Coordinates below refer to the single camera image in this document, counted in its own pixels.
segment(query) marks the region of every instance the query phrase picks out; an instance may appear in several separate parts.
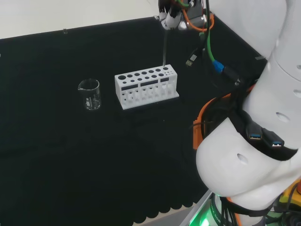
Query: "green cable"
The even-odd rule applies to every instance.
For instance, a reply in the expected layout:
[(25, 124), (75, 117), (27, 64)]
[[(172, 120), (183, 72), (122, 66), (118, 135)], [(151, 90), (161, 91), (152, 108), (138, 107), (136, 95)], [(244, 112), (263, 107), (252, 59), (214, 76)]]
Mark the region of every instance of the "green cable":
[(181, 0), (175, 0), (175, 1), (179, 2), (179, 3), (180, 3), (182, 6), (184, 6), (184, 7), (190, 7), (189, 4), (185, 4), (185, 3), (183, 3)]
[(212, 52), (211, 52), (211, 46), (210, 46), (210, 30), (208, 31), (208, 38), (207, 38), (207, 50), (208, 50), (208, 54), (209, 54), (209, 57), (210, 57), (210, 60), (213, 62), (215, 60), (215, 58), (213, 57), (212, 55)]

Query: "floor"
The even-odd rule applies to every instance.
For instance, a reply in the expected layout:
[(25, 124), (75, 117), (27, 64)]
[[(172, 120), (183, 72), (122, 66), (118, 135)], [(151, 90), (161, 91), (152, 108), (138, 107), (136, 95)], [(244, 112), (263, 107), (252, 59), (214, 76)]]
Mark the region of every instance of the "floor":
[(1, 0), (0, 39), (158, 15), (158, 0)]

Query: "glass beaker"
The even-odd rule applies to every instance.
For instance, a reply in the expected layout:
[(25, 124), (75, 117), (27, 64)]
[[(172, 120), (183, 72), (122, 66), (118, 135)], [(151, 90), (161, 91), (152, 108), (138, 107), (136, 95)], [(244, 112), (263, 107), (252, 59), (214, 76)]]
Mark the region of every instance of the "glass beaker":
[(99, 81), (87, 79), (81, 81), (78, 91), (84, 98), (84, 107), (88, 110), (97, 110), (101, 106)]

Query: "black table cloth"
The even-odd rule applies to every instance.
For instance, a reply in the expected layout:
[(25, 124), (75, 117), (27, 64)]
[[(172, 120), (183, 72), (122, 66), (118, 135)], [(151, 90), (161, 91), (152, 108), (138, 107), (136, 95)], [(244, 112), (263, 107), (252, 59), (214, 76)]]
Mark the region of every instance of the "black table cloth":
[[(198, 33), (168, 36), (178, 99), (123, 111), (115, 94), (114, 75), (162, 65), (163, 34), (146, 18), (0, 40), (1, 225), (130, 226), (206, 192), (188, 127), (229, 84), (185, 66)], [(263, 69), (218, 18), (211, 45), (240, 72)], [(95, 112), (77, 91), (87, 78), (100, 82)]]

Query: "white wall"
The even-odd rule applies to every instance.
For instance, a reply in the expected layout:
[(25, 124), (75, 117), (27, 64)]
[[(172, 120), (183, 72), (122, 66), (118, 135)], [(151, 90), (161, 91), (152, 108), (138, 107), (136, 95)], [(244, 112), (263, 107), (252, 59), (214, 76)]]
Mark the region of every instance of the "white wall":
[(210, 0), (210, 9), (264, 57), (269, 57), (285, 18), (285, 0)]
[[(285, 0), (210, 0), (211, 10), (268, 57), (285, 17)], [(0, 39), (158, 14), (158, 0), (0, 0)]]
[(154, 16), (150, 2), (0, 0), (0, 39)]

